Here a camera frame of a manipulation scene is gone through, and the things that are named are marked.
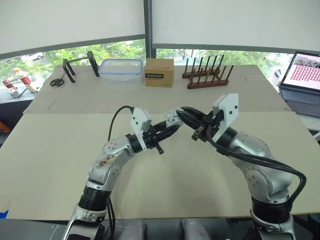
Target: beige table surface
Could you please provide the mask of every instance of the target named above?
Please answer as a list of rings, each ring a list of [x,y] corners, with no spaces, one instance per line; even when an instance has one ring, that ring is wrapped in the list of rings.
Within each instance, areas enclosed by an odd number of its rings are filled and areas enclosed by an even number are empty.
[[[63,69],[57,67],[24,113],[114,113],[123,105],[143,108],[150,113],[164,113],[182,106],[196,106],[208,111],[214,100],[228,93],[239,93],[242,112],[290,111],[256,65],[236,65],[227,86],[201,89],[187,89],[189,80],[181,77],[184,70],[184,66],[174,67],[172,88],[128,87],[106,84],[105,78],[95,76],[91,66],[75,66],[76,83],[64,76],[65,84],[52,88],[50,81],[63,73]]]
[[[162,114],[152,114],[153,124]],[[107,141],[110,113],[25,114],[0,148],[0,212],[9,219],[68,220],[91,163]],[[113,137],[132,133],[120,114]],[[320,212],[320,147],[294,112],[241,112],[232,125],[264,140],[307,184],[293,213]],[[118,219],[248,216],[251,196],[240,170],[184,125],[123,168],[111,198]],[[290,192],[297,186],[293,178]]]

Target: plastic food container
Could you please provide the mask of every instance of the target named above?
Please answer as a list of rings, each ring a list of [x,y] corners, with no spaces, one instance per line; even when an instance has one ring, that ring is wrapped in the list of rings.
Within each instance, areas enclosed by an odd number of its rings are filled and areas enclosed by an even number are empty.
[[[143,68],[140,59],[105,59],[99,67],[99,74],[108,84],[141,85]]]

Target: scissors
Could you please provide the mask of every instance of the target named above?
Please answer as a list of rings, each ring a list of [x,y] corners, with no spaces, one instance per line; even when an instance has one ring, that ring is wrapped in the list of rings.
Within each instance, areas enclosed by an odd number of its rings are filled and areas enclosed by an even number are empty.
[[[51,87],[55,87],[55,86],[60,87],[60,86],[62,86],[65,83],[65,80],[63,80],[65,74],[66,73],[64,73],[61,77],[52,80],[50,82],[50,86]]]

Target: blue tape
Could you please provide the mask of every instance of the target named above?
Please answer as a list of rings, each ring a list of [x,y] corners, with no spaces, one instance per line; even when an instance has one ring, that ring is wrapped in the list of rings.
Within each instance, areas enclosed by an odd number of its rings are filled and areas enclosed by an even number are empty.
[[[0,212],[0,219],[5,219],[8,215],[9,210],[5,211],[5,212]]]

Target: wooden peg rack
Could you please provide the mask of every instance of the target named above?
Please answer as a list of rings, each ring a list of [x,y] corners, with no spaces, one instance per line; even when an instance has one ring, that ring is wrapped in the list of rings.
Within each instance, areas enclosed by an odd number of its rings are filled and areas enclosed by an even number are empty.
[[[224,55],[222,55],[220,63],[215,69],[214,69],[214,67],[215,67],[215,63],[217,60],[217,56],[215,56],[215,58],[214,58],[214,61],[212,63],[212,67],[209,67],[208,70],[207,70],[207,68],[208,68],[208,64],[210,61],[210,56],[208,57],[208,60],[206,62],[205,69],[203,69],[203,67],[201,67],[203,58],[204,57],[201,57],[198,70],[195,69],[195,63],[196,63],[197,58],[195,57],[193,59],[193,65],[192,65],[192,69],[190,72],[187,72],[189,58],[186,60],[185,70],[184,70],[184,73],[182,74],[182,78],[189,79],[190,82],[188,83],[187,88],[188,89],[201,89],[201,88],[210,88],[210,87],[228,85],[228,83],[229,83],[228,79],[229,79],[229,76],[231,74],[232,69],[234,68],[234,65],[231,66],[226,79],[223,79],[223,75],[226,71],[226,66],[224,66],[220,76],[219,76],[219,74],[221,72],[220,67],[221,67],[221,63],[224,59]]]

